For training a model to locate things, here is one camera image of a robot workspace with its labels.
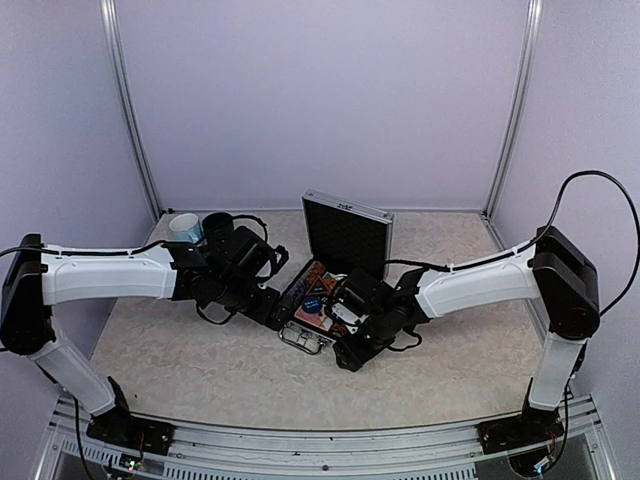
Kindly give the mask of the blue small blind button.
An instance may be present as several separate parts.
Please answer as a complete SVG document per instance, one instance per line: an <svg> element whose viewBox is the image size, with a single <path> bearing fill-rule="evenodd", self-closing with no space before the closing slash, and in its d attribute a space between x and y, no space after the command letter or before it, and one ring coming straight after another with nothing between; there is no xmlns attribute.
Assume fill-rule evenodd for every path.
<svg viewBox="0 0 640 480"><path fill-rule="evenodd" d="M302 300L300 307L305 313L319 314L323 308L323 301L317 296L307 296Z"/></svg>

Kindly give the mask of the red playing card deck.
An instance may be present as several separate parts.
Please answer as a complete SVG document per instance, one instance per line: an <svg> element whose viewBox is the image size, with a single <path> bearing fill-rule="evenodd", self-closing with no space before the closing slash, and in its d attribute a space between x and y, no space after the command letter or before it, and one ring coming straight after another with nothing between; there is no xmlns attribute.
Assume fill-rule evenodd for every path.
<svg viewBox="0 0 640 480"><path fill-rule="evenodd" d="M333 320L325 314L322 304L312 307L310 311L300 306L294 313L294 318L325 332L329 332L333 325Z"/></svg>

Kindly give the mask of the red triangular button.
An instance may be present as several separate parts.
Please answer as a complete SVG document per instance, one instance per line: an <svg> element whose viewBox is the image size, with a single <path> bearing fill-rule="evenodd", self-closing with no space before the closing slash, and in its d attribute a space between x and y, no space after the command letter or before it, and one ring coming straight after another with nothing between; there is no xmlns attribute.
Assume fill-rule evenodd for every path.
<svg viewBox="0 0 640 480"><path fill-rule="evenodd" d="M331 294L332 287L328 285L320 276L316 277L308 289L307 296L328 296Z"/></svg>

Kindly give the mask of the blue playing card deck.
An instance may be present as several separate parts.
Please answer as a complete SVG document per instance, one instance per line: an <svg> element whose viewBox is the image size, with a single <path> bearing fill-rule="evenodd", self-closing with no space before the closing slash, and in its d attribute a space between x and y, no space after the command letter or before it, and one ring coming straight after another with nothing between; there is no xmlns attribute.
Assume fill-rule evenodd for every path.
<svg viewBox="0 0 640 480"><path fill-rule="evenodd" d="M327 285L328 290L333 291L347 277L347 274L332 274L330 272L326 272L323 275L322 280Z"/></svg>

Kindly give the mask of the aluminium poker case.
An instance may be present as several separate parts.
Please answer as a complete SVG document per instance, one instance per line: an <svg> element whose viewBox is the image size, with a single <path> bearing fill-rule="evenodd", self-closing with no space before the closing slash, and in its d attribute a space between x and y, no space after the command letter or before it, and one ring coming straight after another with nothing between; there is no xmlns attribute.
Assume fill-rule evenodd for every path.
<svg viewBox="0 0 640 480"><path fill-rule="evenodd" d="M310 260L317 260L324 264L324 274L349 275L355 269L362 269L380 280L385 277L388 271L385 261L391 252L393 213L312 189L304 193L302 203L311 257L299 272ZM308 355L317 355L325 346L356 331L357 328L333 322L330 331L325 332L295 319L294 313L305 297L307 295L292 308L282 305L280 297L275 315L283 343Z"/></svg>

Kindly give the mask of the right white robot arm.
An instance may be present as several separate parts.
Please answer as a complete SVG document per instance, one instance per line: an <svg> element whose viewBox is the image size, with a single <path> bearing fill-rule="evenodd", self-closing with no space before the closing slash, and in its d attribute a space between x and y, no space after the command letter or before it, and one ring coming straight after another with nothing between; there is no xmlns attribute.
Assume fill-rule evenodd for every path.
<svg viewBox="0 0 640 480"><path fill-rule="evenodd" d="M557 228L494 257L454 266L420 265L395 285L356 269L332 292L331 316L355 327L333 346L336 363L352 372L385 349L401 331L448 314L511 300L539 299L549 320L541 361L511 433L535 442L558 417L570 377L600 326L595 266Z"/></svg>

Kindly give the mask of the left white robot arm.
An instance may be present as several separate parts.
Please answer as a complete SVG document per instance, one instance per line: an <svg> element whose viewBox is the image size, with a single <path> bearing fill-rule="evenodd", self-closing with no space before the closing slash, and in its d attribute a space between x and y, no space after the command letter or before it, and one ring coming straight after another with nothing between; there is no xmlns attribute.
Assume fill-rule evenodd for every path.
<svg viewBox="0 0 640 480"><path fill-rule="evenodd" d="M213 241L160 240L136 249L71 249L26 235L2 286L1 343L31 359L121 445L133 443L140 424L119 385L100 377L54 325L56 305L86 299L145 297L192 301L197 311L221 306L265 325L278 301L267 281L289 259L241 226Z"/></svg>

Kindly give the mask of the left chip row in case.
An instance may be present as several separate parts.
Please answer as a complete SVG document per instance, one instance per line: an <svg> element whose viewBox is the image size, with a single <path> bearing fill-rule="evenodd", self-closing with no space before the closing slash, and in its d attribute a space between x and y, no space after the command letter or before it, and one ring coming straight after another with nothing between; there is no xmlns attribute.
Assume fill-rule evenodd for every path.
<svg viewBox="0 0 640 480"><path fill-rule="evenodd" d="M310 260L297 274L281 296L281 304L286 308L294 307L305 295L318 276L322 276L326 268L317 260Z"/></svg>

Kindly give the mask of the dark green mug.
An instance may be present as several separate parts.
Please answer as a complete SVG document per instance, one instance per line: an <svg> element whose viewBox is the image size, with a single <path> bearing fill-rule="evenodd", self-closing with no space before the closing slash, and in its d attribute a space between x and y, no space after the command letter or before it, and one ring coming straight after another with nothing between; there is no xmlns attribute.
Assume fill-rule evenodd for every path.
<svg viewBox="0 0 640 480"><path fill-rule="evenodd" d="M234 231L234 217L227 212L211 213L202 220L202 230L208 246L226 243Z"/></svg>

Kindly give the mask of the light blue mug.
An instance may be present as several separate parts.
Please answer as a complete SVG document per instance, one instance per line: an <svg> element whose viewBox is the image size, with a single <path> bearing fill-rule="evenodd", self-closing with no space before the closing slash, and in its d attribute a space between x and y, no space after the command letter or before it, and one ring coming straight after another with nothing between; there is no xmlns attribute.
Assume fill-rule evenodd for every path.
<svg viewBox="0 0 640 480"><path fill-rule="evenodd" d="M169 222L169 230L174 241L198 244L203 238L199 217L194 213L175 216Z"/></svg>

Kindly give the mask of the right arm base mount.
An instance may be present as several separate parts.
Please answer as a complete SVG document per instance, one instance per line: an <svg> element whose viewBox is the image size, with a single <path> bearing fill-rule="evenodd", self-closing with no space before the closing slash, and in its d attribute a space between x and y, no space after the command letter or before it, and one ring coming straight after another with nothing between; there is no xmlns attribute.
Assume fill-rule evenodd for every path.
<svg viewBox="0 0 640 480"><path fill-rule="evenodd" d="M561 437L564 427L559 418L550 421L523 420L520 415L481 422L477 432L485 455L513 450Z"/></svg>

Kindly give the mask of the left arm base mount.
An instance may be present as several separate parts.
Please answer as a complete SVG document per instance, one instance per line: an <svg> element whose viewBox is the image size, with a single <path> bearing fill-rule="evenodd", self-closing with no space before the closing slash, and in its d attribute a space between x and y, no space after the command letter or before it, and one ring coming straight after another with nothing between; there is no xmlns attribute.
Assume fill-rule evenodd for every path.
<svg viewBox="0 0 640 480"><path fill-rule="evenodd" d="M134 417L125 425L107 425L93 421L87 428L87 435L143 454L167 456L174 431L175 427L170 423Z"/></svg>

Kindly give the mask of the front aluminium rail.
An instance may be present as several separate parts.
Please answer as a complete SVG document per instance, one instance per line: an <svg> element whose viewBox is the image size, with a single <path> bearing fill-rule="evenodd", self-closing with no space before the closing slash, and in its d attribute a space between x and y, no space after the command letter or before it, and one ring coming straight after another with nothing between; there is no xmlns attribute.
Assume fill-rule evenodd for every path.
<svg viewBox="0 0 640 480"><path fill-rule="evenodd" d="M516 451L486 454L478 421L432 426L302 431L174 421L165 456L146 453L130 472L128 450L88 437L78 440L69 400L56 405L45 430L33 479L100 478L107 467L131 479L513 479Z"/></svg>

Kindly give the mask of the left aluminium frame post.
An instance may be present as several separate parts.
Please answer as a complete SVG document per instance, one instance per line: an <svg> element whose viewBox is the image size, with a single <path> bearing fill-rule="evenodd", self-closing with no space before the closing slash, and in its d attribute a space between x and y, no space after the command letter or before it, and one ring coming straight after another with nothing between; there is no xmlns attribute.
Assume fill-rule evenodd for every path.
<svg viewBox="0 0 640 480"><path fill-rule="evenodd" d="M132 149L134 163L142 183L144 197L152 217L159 220L163 214L159 194L145 152L138 124L133 96L130 90L126 61L121 39L117 5L114 0L101 0L100 10L110 62L114 73L120 108Z"/></svg>

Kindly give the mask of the aluminium frame post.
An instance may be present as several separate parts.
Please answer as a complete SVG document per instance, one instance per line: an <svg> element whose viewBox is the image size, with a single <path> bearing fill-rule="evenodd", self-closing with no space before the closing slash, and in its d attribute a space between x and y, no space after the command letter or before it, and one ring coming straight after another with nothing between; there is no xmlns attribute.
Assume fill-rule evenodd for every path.
<svg viewBox="0 0 640 480"><path fill-rule="evenodd" d="M117 5L114 0L101 0L100 10L110 62L114 73L120 108L132 149L134 163L142 183L144 197L152 217L159 220L163 214L159 194L145 152L138 124L133 96L130 90L126 61L121 39Z"/></svg>
<svg viewBox="0 0 640 480"><path fill-rule="evenodd" d="M499 151L497 167L483 209L483 215L487 221L492 221L495 217L501 195L506 185L508 170L511 165L521 120L525 111L530 77L534 67L543 4L544 2L542 0L530 0L527 5L525 30L511 106Z"/></svg>

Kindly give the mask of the right aluminium frame post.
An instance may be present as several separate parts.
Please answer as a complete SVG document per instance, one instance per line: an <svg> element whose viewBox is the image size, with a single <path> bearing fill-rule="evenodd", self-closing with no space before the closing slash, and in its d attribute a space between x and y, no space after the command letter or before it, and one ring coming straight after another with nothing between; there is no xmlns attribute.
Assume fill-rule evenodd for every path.
<svg viewBox="0 0 640 480"><path fill-rule="evenodd" d="M497 167L483 209L483 215L487 221L492 221L495 217L501 195L506 185L508 170L511 165L521 120L525 111L530 77L534 67L543 4L544 2L542 0L530 0L527 5L525 30L511 106L499 151Z"/></svg>

